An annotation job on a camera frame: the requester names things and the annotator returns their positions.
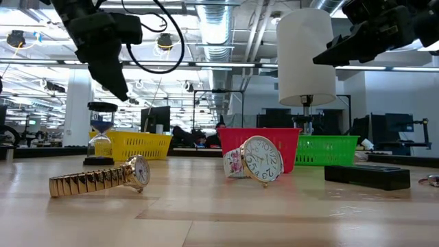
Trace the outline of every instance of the green basket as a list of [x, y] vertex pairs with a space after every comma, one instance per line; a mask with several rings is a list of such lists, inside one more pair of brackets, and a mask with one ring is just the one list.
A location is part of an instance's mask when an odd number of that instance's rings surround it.
[[353, 165], [356, 136], [299, 136], [296, 165]]

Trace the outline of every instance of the desk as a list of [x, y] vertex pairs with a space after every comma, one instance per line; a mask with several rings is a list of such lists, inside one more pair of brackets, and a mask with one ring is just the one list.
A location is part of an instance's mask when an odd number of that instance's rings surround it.
[[0, 163], [2, 246], [439, 246], [439, 188], [382, 191], [325, 182], [295, 167], [264, 189], [226, 180], [220, 158], [151, 161], [142, 194], [116, 187], [50, 199], [47, 179], [85, 171], [84, 156]]

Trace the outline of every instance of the white pillar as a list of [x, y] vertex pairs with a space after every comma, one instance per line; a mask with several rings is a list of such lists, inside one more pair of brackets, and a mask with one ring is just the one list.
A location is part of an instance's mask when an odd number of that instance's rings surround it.
[[91, 130], [87, 103], [93, 101], [93, 98], [92, 79], [88, 70], [70, 69], [63, 146], [87, 146], [90, 139], [88, 132]]

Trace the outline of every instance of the watch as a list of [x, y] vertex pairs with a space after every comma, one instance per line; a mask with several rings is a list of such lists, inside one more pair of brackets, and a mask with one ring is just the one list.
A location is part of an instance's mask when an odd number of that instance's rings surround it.
[[51, 197], [72, 196], [109, 189], [119, 185], [135, 188], [139, 193], [149, 183], [150, 166], [141, 155], [130, 157], [124, 165], [49, 178]]
[[282, 174], [283, 160], [269, 139], [253, 136], [224, 155], [224, 172], [228, 178], [251, 177], [267, 187]]

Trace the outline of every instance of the watch face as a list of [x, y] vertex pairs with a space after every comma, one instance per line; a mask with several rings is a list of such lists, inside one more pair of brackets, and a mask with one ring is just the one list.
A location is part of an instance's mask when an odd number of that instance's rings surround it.
[[134, 162], [134, 175], [142, 185], [147, 185], [150, 181], [150, 166], [142, 156], [137, 156]]
[[282, 157], [265, 137], [252, 137], [246, 142], [244, 159], [250, 172], [262, 182], [273, 181], [282, 172]]

